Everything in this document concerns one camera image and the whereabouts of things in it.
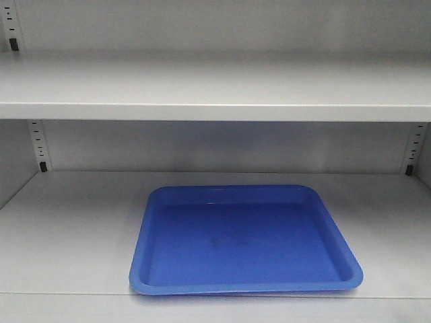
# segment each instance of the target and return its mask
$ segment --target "tray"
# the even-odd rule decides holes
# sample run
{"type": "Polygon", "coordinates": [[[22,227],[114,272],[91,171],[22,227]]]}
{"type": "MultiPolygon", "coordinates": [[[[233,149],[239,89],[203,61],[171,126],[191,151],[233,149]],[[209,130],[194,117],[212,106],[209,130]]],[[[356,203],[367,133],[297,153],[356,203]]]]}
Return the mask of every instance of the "tray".
{"type": "Polygon", "coordinates": [[[168,186],[148,198],[130,272],[147,295],[332,291],[362,270],[300,185],[168,186]]]}

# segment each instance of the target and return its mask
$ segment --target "shelving unit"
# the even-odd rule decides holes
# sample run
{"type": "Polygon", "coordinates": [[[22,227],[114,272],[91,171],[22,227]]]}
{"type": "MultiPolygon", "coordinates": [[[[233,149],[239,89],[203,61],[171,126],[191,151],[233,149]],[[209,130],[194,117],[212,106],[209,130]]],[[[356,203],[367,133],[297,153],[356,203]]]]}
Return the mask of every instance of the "shelving unit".
{"type": "Polygon", "coordinates": [[[0,0],[0,322],[428,323],[430,13],[421,0],[0,0]],[[136,295],[149,193],[195,184],[315,189],[364,282],[136,295]]]}

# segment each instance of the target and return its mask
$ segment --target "shelf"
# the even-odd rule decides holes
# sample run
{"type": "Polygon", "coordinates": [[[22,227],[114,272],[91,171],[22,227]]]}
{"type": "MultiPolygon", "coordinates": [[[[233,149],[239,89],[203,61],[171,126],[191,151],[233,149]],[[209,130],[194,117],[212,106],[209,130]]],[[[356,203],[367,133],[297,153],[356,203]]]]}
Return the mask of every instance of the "shelf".
{"type": "Polygon", "coordinates": [[[431,299],[0,294],[0,320],[15,323],[428,323],[430,317],[431,299]]]}
{"type": "Polygon", "coordinates": [[[431,121],[424,57],[42,51],[0,74],[0,118],[431,121]]]}
{"type": "Polygon", "coordinates": [[[256,317],[275,322],[286,317],[297,322],[393,322],[414,315],[419,322],[429,318],[431,308],[430,209],[430,190],[403,175],[38,173],[0,210],[0,320],[67,322],[66,316],[72,315],[80,322],[99,322],[109,315],[122,322],[138,316],[148,322],[190,322],[191,316],[210,317],[211,322],[232,316],[238,322],[256,317]],[[271,294],[291,297],[289,301],[155,299],[130,290],[131,259],[153,189],[293,183],[321,195],[364,270],[357,289],[271,294]]]}
{"type": "Polygon", "coordinates": [[[431,299],[430,191],[408,176],[345,174],[39,173],[0,211],[0,293],[133,294],[153,189],[271,183],[316,189],[364,271],[353,291],[306,295],[431,299]]]}

